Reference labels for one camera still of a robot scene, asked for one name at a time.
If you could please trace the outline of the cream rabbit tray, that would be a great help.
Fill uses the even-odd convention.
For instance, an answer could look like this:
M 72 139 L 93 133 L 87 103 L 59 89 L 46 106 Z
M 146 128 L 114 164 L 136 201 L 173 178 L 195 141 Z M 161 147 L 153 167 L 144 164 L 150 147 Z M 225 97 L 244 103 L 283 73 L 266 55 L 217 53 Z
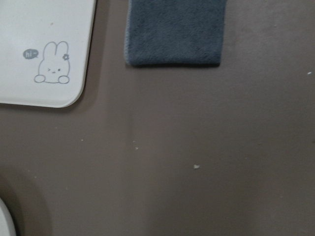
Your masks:
M 64 108 L 81 95 L 94 0 L 0 3 L 0 101 Z

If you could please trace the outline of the cream round plate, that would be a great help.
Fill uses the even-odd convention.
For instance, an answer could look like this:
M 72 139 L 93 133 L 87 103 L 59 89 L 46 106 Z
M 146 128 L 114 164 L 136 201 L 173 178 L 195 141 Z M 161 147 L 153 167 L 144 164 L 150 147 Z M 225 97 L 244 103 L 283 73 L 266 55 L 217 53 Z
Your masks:
M 16 236 L 11 214 L 2 199 L 0 199 L 0 236 Z

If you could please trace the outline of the folded grey cloth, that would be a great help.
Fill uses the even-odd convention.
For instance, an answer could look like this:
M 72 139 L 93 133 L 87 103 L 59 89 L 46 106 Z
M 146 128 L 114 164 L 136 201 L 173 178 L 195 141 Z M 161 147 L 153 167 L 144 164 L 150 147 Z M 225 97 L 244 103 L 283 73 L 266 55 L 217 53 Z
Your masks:
M 131 66 L 220 65 L 224 0 L 130 0 L 124 56 Z

